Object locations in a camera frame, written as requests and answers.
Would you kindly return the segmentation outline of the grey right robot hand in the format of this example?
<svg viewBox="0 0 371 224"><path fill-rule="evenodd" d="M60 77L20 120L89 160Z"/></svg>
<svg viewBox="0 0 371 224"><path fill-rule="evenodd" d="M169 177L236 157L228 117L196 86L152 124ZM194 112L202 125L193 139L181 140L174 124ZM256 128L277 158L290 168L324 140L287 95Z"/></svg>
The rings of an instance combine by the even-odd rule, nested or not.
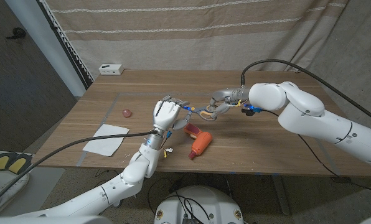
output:
<svg viewBox="0 0 371 224"><path fill-rule="evenodd" d="M226 88L224 90L215 91L210 99L207 107L210 117L217 119L220 114L226 113L233 104L240 105L244 101L248 101L249 89L241 88Z"/></svg>

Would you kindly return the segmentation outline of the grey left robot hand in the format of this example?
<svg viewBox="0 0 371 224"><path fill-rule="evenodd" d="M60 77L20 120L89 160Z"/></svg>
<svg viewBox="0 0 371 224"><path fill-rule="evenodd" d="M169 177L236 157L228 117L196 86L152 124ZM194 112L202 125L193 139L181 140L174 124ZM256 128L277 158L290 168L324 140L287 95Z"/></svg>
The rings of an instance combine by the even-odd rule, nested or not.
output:
<svg viewBox="0 0 371 224"><path fill-rule="evenodd" d="M158 101L153 110L153 126L163 131L169 128L173 130L180 130L184 128L190 120L190 112L184 118L177 120L180 109L189 105L188 101L173 98L170 95L165 96Z"/></svg>

